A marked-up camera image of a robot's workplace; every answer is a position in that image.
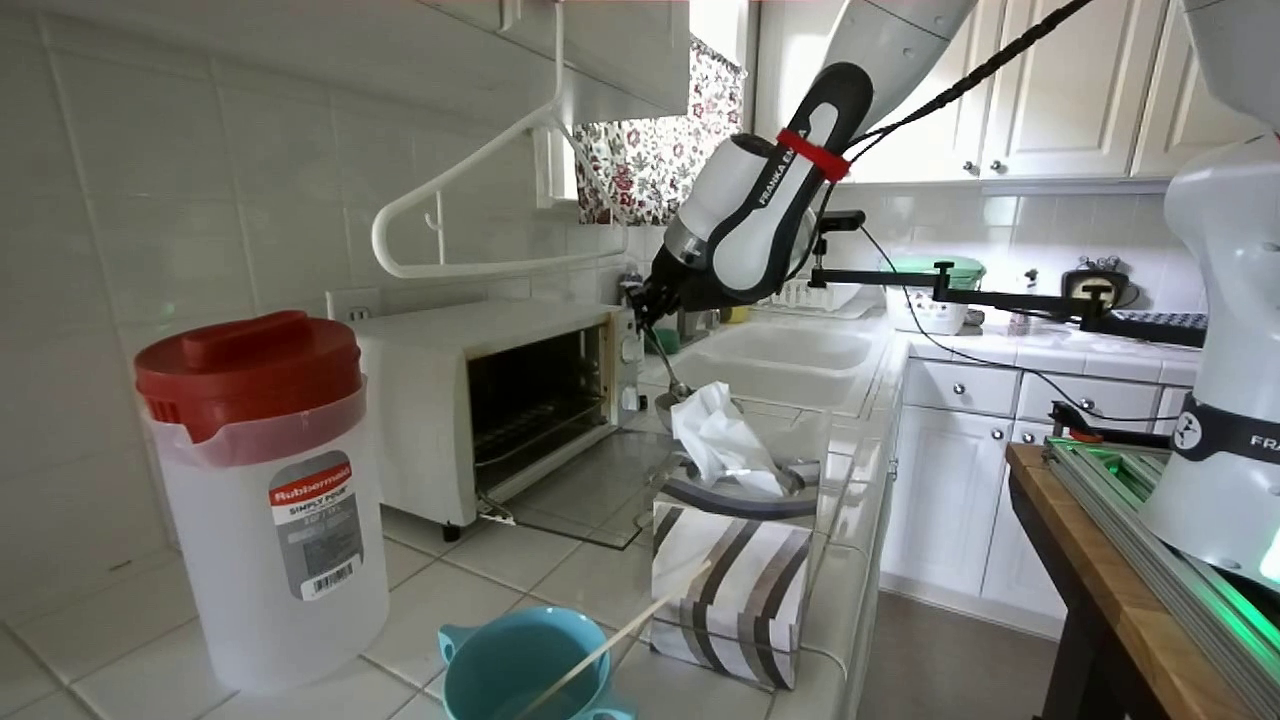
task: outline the white tiled wall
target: white tiled wall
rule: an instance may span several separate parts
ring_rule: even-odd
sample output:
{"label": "white tiled wall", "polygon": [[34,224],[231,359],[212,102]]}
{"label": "white tiled wall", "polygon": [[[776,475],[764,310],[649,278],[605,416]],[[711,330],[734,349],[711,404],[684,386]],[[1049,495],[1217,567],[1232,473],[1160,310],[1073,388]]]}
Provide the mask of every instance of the white tiled wall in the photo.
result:
{"label": "white tiled wall", "polygon": [[[322,293],[599,302],[606,265],[401,283],[371,213],[500,132],[358,90],[0,10],[0,617],[168,544],[131,351]],[[564,252],[624,228],[531,217],[510,143],[446,192],[455,262]]]}
{"label": "white tiled wall", "polygon": [[[890,258],[974,258],[987,265],[983,287],[1024,293],[1036,268],[1036,293],[1059,293],[1059,272],[1079,258],[1119,258],[1133,283],[1157,310],[1204,310],[1198,268],[1169,236],[1162,185],[1109,189],[839,189],[833,210],[864,210],[869,233]],[[833,265],[878,265],[864,236],[833,236]]]}

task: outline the kitchen sink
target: kitchen sink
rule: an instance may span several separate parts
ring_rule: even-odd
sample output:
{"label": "kitchen sink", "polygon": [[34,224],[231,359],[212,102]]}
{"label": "kitchen sink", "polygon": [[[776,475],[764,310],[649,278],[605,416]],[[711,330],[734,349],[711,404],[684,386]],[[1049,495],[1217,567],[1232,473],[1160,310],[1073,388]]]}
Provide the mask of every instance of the kitchen sink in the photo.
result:
{"label": "kitchen sink", "polygon": [[874,359],[874,333],[848,320],[751,320],[686,344],[670,367],[684,386],[723,380],[734,397],[839,410]]}

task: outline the robotic arm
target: robotic arm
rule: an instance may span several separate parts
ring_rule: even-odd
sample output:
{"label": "robotic arm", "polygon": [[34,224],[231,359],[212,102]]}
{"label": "robotic arm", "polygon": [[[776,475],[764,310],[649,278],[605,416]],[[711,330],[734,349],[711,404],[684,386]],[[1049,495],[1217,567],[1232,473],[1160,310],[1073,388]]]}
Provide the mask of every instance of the robotic arm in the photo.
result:
{"label": "robotic arm", "polygon": [[692,179],[649,283],[632,297],[639,330],[677,310],[751,306],[789,280],[810,199],[835,185],[854,132],[890,114],[947,48],[973,0],[848,0],[789,127],[723,140]]}

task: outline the toaster oven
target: toaster oven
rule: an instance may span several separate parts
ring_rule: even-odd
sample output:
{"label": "toaster oven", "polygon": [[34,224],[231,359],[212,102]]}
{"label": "toaster oven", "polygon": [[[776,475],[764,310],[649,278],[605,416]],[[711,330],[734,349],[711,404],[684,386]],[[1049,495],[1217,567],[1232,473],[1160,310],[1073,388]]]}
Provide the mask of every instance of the toaster oven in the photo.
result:
{"label": "toaster oven", "polygon": [[446,306],[357,336],[382,504],[446,540],[617,429],[606,306]]}

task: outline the outlet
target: outlet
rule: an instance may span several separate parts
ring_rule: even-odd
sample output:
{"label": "outlet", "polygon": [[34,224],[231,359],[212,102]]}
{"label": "outlet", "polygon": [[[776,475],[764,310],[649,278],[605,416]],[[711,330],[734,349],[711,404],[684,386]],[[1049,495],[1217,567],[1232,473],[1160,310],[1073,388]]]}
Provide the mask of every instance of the outlet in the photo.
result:
{"label": "outlet", "polygon": [[379,287],[339,287],[339,293],[322,293],[322,318],[329,318],[329,320],[367,320],[367,318],[382,318],[382,293],[379,293]]}

